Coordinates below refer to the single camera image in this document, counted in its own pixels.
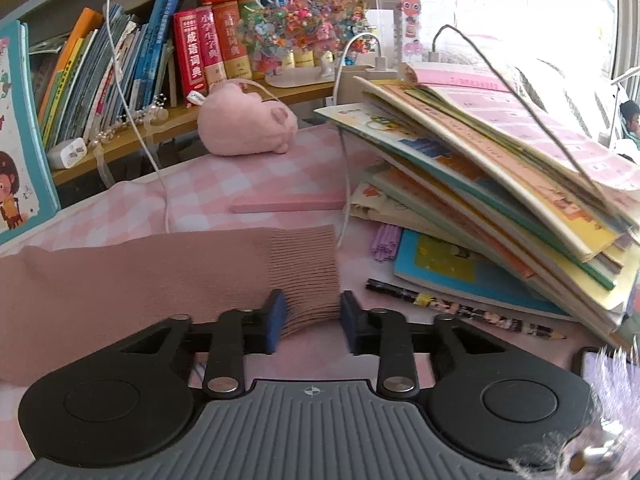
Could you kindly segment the pink and purple sweater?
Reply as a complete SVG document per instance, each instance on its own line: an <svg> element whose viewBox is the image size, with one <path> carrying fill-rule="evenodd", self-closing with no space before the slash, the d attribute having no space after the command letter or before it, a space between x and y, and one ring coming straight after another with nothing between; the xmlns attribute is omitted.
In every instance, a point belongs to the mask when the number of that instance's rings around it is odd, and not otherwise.
<svg viewBox="0 0 640 480"><path fill-rule="evenodd" d="M43 375L164 318L212 322L280 289L285 333L333 320L340 280L333 226L157 234L1 260L1 378Z"/></svg>

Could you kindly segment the patterned black pencil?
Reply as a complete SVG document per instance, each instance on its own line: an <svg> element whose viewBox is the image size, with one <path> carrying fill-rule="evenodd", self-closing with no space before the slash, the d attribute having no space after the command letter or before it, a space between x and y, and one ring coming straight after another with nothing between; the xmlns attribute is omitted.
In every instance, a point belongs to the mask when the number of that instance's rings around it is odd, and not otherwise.
<svg viewBox="0 0 640 480"><path fill-rule="evenodd" d="M495 312L460 304L460 302L437 298L423 292L416 292L415 290L382 282L375 278L367 279L366 289L377 294L400 299L416 307L431 309L440 314L450 314L455 318L484 323L510 333L524 334L547 340L566 339L565 335L548 326L525 322L519 318L509 318Z"/></svg>

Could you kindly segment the purple counting sticks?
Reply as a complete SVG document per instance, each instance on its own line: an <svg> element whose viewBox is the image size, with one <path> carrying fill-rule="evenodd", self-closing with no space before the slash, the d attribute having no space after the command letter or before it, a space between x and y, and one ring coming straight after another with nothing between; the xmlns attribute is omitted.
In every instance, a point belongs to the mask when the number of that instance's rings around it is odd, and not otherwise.
<svg viewBox="0 0 640 480"><path fill-rule="evenodd" d="M371 252L375 261L393 261L396 259L402 237L402 229L391 224L381 224L371 244Z"/></svg>

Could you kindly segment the stack of children's books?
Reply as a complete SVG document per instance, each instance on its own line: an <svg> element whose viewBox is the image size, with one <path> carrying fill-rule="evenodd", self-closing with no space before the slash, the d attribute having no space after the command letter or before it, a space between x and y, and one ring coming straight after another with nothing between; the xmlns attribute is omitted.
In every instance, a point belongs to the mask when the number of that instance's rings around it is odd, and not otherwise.
<svg viewBox="0 0 640 480"><path fill-rule="evenodd" d="M491 263L470 297L555 308L613 346L638 336L639 168L484 68L355 79L319 115L382 160L372 182Z"/></svg>

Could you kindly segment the teal children's sound book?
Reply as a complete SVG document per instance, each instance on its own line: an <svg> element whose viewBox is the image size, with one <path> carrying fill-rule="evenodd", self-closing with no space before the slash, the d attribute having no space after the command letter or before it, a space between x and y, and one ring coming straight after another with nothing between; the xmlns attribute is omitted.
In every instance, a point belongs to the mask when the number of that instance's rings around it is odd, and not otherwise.
<svg viewBox="0 0 640 480"><path fill-rule="evenodd" d="M1 241L52 219L60 210L38 124L28 27L1 29Z"/></svg>

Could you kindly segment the pink flat ruler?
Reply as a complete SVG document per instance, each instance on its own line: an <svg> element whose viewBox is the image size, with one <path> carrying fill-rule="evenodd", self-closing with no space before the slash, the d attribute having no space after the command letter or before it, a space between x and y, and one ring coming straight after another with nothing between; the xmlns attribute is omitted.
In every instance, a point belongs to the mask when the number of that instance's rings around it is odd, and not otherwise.
<svg viewBox="0 0 640 480"><path fill-rule="evenodd" d="M251 195L236 198L229 209L235 214L339 210L344 200L333 194Z"/></svg>

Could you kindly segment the white power adapter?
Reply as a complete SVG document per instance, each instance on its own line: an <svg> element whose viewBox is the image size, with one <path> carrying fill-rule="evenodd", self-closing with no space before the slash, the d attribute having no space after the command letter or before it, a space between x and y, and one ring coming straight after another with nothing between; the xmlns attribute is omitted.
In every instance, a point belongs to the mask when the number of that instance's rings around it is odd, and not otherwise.
<svg viewBox="0 0 640 480"><path fill-rule="evenodd" d="M62 141L47 151L47 161L52 170L73 168L88 154L87 144L81 138Z"/></svg>

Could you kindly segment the pink checkered tablecloth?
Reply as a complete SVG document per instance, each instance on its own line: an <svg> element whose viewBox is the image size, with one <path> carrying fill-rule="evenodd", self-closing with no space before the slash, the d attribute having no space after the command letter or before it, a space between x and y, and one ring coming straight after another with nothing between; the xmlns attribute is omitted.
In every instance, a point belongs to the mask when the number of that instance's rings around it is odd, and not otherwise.
<svg viewBox="0 0 640 480"><path fill-rule="evenodd" d="M372 164L371 152L345 136L352 184L360 167ZM344 191L344 166L337 133L326 127L300 130L284 155L222 158L202 156L162 170L170 200L171 231L231 230L245 228L297 229L304 226L342 225L342 212L333 210L232 214L237 197L262 194L316 194ZM1 255L15 254L25 245L47 249L103 246L163 232L165 195L151 174L119 183L77 205L61 210L49 222L1 246ZM389 262L375 262L370 246L376 231L372 222L349 221L337 253L341 286L354 291L364 308L384 307L402 312L411 322L431 321L432 314L395 299L380 298L364 290L367 278L401 284ZM567 336L561 341L487 331L510 341L557 366L570 368L582 347L598 345L588 330L574 322L544 321ZM248 378L338 379L368 378L375 382L378 360L352 356L337 322L322 323L287 336L273 356L250 356ZM32 454L17 423L17 405L26 388L1 383L1 479L13 479L32 462Z"/></svg>

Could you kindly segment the pink plush pig toy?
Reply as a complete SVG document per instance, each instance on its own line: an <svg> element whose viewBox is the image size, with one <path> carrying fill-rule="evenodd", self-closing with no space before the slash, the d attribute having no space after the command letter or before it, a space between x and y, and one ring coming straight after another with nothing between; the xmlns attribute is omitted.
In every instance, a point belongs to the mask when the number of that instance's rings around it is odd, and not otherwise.
<svg viewBox="0 0 640 480"><path fill-rule="evenodd" d="M278 100L246 92L244 81L227 80L198 106L198 137L216 156L284 154L298 131L296 115Z"/></svg>

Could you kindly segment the row of thin books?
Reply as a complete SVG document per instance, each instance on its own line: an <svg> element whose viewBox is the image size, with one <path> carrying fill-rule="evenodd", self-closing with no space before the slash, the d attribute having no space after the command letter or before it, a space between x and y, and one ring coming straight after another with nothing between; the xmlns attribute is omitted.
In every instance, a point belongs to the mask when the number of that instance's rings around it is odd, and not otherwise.
<svg viewBox="0 0 640 480"><path fill-rule="evenodd" d="M60 39L47 87L37 90L42 143L85 142L140 120L152 106L177 103L171 21L182 0L144 0L135 14L113 0L82 10Z"/></svg>

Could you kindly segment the red idiom dictionary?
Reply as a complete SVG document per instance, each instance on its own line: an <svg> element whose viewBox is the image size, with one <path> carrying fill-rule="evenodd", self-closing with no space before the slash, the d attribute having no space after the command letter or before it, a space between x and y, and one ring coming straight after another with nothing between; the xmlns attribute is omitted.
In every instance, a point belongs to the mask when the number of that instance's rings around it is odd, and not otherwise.
<svg viewBox="0 0 640 480"><path fill-rule="evenodd" d="M203 94L206 79L195 10L174 14L174 39L183 96L187 98L191 91Z"/></svg>

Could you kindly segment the red student dictionary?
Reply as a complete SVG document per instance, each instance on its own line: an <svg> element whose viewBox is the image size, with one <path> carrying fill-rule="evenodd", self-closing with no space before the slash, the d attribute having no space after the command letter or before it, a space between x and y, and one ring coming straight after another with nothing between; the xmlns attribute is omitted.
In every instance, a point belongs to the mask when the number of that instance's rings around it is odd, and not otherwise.
<svg viewBox="0 0 640 480"><path fill-rule="evenodd" d="M196 20L198 21L198 41L204 63L205 80L207 90L210 91L227 79L212 8L210 6L197 8Z"/></svg>

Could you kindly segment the colourful bead flower ornament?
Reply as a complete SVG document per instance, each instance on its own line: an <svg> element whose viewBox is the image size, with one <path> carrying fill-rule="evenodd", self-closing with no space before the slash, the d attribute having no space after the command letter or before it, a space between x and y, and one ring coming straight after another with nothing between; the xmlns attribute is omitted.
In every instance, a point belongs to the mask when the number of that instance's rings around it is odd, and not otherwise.
<svg viewBox="0 0 640 480"><path fill-rule="evenodd" d="M334 81L361 53L381 50L366 0L253 0L235 33L273 88Z"/></svg>

